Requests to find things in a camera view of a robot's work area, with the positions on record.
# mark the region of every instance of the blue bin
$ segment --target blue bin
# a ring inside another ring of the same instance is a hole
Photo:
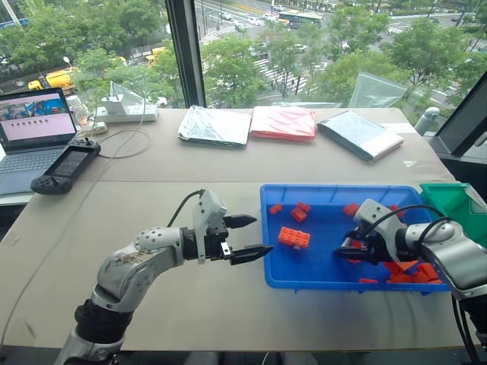
[[[264,259],[266,281],[271,287],[290,289],[327,290],[400,290],[448,291],[446,284],[388,284],[389,270],[383,263],[374,266],[368,262],[352,264],[333,255],[340,247],[345,233],[353,230],[353,217],[342,209],[350,203],[361,204],[371,198],[382,205],[391,206],[424,204],[421,196],[410,186],[312,186],[312,185],[264,185],[260,189],[263,242],[274,246]],[[291,210],[298,202],[311,206],[303,223],[298,223]],[[275,204],[282,204],[282,211],[270,214]],[[402,221],[406,224],[432,221],[426,209],[406,211]],[[281,227],[301,230],[311,235],[307,249],[296,250],[278,243]],[[362,284],[360,278],[378,280],[378,284]]]

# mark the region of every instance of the tabletop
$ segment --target tabletop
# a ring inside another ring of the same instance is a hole
[[[317,120],[340,112],[319,110]],[[397,109],[358,112],[375,122],[407,123]],[[33,197],[0,243],[0,329],[39,261],[55,248],[15,312],[7,344],[61,347],[101,262],[140,230],[165,225],[188,192],[212,189],[229,214],[259,218],[263,183],[418,188],[454,181],[416,133],[402,135],[401,148],[369,164],[321,135],[311,144],[251,138],[240,150],[184,143],[176,138],[184,113],[161,110],[159,120],[147,125],[151,147],[112,161],[96,185],[93,178],[106,160],[91,164],[69,194]],[[192,225],[193,204],[175,227]],[[260,230],[259,221],[232,230],[230,244],[239,249],[261,243]],[[460,345],[448,293],[278,290],[266,284],[258,260],[237,266],[187,262],[163,273],[135,312],[123,348],[366,351]]]

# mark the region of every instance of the crosswalk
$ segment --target crosswalk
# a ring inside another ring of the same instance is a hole
[[[253,24],[245,24],[247,28],[254,28],[256,25]],[[216,28],[210,28],[208,33],[201,39],[201,43],[210,43],[214,42],[216,40],[219,40],[225,36],[227,36],[230,33],[237,32],[237,29],[235,29],[234,25],[229,25],[227,27],[221,27],[220,29]]]
[[[269,64],[268,59],[260,59],[259,61],[255,61],[254,65],[259,69],[259,72],[269,80],[269,82],[273,83],[276,86],[282,84],[284,75],[275,72],[275,70],[272,69],[272,66]],[[299,81],[298,94],[304,90],[306,84],[307,84],[307,79],[301,76],[301,79]],[[295,77],[294,75],[289,75],[287,87],[290,94],[296,92],[297,85],[298,85],[298,78]]]

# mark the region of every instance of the glass panel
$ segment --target glass panel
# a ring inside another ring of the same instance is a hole
[[[444,121],[487,70],[480,0],[195,0],[211,107],[430,106]]]
[[[184,107],[164,4],[2,0],[0,92],[62,87],[79,117],[102,107],[115,81],[160,107]]]

